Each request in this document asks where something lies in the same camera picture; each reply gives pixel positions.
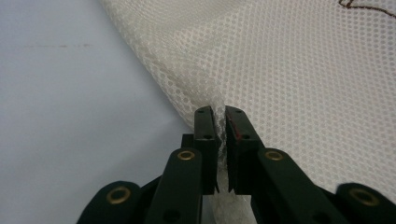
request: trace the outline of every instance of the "dark thread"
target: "dark thread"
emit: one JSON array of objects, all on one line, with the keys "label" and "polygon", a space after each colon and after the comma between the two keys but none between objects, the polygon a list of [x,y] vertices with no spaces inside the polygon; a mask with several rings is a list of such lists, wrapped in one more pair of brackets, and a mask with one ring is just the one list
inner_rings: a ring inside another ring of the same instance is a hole
[{"label": "dark thread", "polygon": [[340,0],[340,1],[338,1],[338,4],[340,4],[342,7],[348,8],[348,9],[351,9],[351,8],[363,8],[363,9],[369,9],[369,10],[380,11],[380,12],[383,12],[383,13],[385,13],[385,14],[387,14],[387,15],[393,17],[393,19],[396,19],[396,15],[395,15],[395,14],[390,13],[390,12],[386,11],[386,10],[383,9],[383,8],[380,8],[380,7],[366,7],[366,6],[352,6],[353,1],[355,1],[355,0],[349,0],[349,2],[346,3],[346,5],[345,5],[345,4],[343,3],[344,0]]}]

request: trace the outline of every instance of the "white background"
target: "white background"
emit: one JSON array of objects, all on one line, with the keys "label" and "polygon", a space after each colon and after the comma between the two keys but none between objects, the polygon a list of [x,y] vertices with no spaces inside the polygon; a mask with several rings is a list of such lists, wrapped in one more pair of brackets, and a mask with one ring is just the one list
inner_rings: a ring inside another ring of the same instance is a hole
[{"label": "white background", "polygon": [[0,223],[76,223],[190,132],[99,1],[0,2]]}]

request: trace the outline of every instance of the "white mesh fabric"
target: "white mesh fabric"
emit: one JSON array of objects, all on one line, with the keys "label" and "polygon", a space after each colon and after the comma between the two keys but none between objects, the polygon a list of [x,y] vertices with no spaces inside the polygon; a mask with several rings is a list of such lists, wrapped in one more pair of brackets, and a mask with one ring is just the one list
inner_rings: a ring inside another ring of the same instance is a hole
[{"label": "white mesh fabric", "polygon": [[[190,126],[196,108],[212,105],[222,133],[224,105],[239,107],[264,144],[288,152],[317,185],[358,182],[396,202],[390,15],[338,0],[102,2]],[[214,201],[218,223],[253,222],[248,203],[236,203],[246,198],[225,195]]]}]

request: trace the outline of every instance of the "screw hole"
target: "screw hole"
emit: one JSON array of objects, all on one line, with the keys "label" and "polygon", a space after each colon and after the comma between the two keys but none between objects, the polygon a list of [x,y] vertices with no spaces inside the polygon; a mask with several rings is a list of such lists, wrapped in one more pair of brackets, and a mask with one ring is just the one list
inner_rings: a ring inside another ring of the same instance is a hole
[{"label": "screw hole", "polygon": [[131,191],[124,186],[120,186],[111,190],[107,194],[106,199],[111,204],[119,204],[127,201],[130,196]]},{"label": "screw hole", "polygon": [[267,151],[265,152],[265,157],[272,161],[281,161],[283,160],[282,154],[276,151]]},{"label": "screw hole", "polygon": [[180,213],[177,210],[167,210],[163,213],[163,220],[168,223],[177,222],[180,219]]},{"label": "screw hole", "polygon": [[324,212],[316,212],[313,216],[312,219],[315,220],[315,222],[320,223],[320,224],[329,224],[332,223],[332,219],[329,217]]},{"label": "screw hole", "polygon": [[177,154],[177,157],[183,161],[189,161],[195,157],[195,154],[191,151],[182,151]]},{"label": "screw hole", "polygon": [[349,194],[358,202],[367,206],[379,205],[379,200],[365,189],[351,189]]}]

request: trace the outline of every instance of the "black plastic part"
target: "black plastic part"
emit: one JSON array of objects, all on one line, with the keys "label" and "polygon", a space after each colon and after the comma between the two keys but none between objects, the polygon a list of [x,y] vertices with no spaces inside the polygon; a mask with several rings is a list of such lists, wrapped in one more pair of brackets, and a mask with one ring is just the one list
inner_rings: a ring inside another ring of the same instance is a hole
[{"label": "black plastic part", "polygon": [[[188,142],[189,137],[188,135],[183,135],[183,143]],[[216,135],[213,111],[210,106],[205,106],[195,111],[193,148],[199,150],[203,157],[203,194],[214,194],[218,183],[219,139]]]},{"label": "black plastic part", "polygon": [[244,111],[226,106],[229,191],[251,194],[256,179],[257,151],[264,147]]},{"label": "black plastic part", "polygon": [[134,183],[118,181],[109,184],[96,193],[78,224],[138,223],[140,196],[140,188]]},{"label": "black plastic part", "polygon": [[351,223],[396,223],[396,205],[374,189],[355,183],[343,184],[335,197]]},{"label": "black plastic part", "polygon": [[194,134],[185,133],[181,138],[181,147],[194,147]]},{"label": "black plastic part", "polygon": [[154,193],[157,190],[157,187],[160,183],[161,176],[155,178],[147,185],[141,188],[141,196],[139,200],[139,208],[138,212],[138,222],[136,223],[144,223],[147,213],[149,212],[149,208],[151,206],[152,199],[154,197]]},{"label": "black plastic part", "polygon": [[166,164],[145,223],[200,223],[202,155],[193,148],[174,151]]},{"label": "black plastic part", "polygon": [[[287,153],[263,148],[258,158],[260,182],[252,194],[252,208],[254,204],[260,209],[254,211],[256,219],[272,217],[278,223],[348,223]],[[263,209],[271,206],[274,210]]]}]

